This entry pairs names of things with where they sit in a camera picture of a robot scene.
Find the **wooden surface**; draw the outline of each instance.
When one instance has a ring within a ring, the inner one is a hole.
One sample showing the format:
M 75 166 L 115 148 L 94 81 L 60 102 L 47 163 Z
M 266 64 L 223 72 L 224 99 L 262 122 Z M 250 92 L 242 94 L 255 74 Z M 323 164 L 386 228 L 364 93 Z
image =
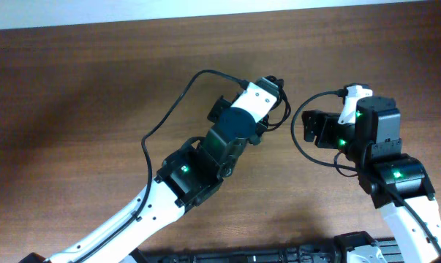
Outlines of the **wooden surface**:
M 283 77 L 293 110 L 351 82 L 395 98 L 404 152 L 424 163 L 441 214 L 441 2 L 0 31 L 0 262 L 50 256 L 128 203 L 146 184 L 140 138 L 206 68 Z M 154 167 L 204 135 L 215 100 L 237 91 L 200 78 L 148 141 Z M 326 161 L 336 153 L 304 148 Z M 391 235 L 356 178 L 298 154 L 289 120 L 246 149 L 218 193 L 140 247 L 257 247 L 359 230 Z

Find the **green light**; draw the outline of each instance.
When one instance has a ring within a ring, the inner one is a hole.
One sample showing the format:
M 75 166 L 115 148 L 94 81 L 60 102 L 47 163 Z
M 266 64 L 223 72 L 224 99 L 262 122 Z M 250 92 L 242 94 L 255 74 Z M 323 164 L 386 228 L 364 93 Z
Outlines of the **green light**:
M 400 172 L 394 172 L 393 175 L 394 175 L 394 178 L 401 178 L 402 177 L 402 174 Z

